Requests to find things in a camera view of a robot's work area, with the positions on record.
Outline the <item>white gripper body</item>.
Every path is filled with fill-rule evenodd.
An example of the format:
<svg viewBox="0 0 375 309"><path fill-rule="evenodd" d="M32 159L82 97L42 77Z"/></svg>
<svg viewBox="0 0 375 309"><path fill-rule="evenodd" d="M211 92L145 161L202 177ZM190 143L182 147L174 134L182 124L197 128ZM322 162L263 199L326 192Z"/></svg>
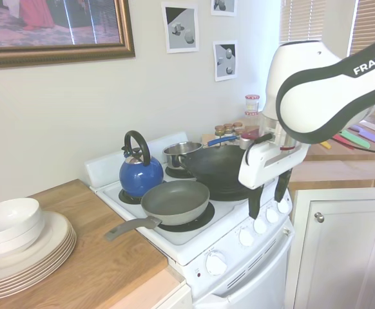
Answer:
<svg viewBox="0 0 375 309"><path fill-rule="evenodd" d="M297 143L291 151L282 151L271 142L252 145L242 158L238 181L248 189L257 189L305 159L309 144Z"/></svg>

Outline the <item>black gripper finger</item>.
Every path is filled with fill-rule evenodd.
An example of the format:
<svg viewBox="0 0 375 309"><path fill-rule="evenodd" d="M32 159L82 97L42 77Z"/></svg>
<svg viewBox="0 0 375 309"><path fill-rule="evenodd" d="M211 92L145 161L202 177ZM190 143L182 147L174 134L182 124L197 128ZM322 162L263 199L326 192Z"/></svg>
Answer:
<svg viewBox="0 0 375 309"><path fill-rule="evenodd" d="M278 183L276 184L276 189L274 193L274 200L280 203L284 197L284 194L288 188L289 180L291 177L291 170L283 172L278 177Z"/></svg>
<svg viewBox="0 0 375 309"><path fill-rule="evenodd" d="M260 200L264 190L264 185L252 189L248 194L248 206L249 206L249 216L252 219L257 219L260 212Z"/></svg>

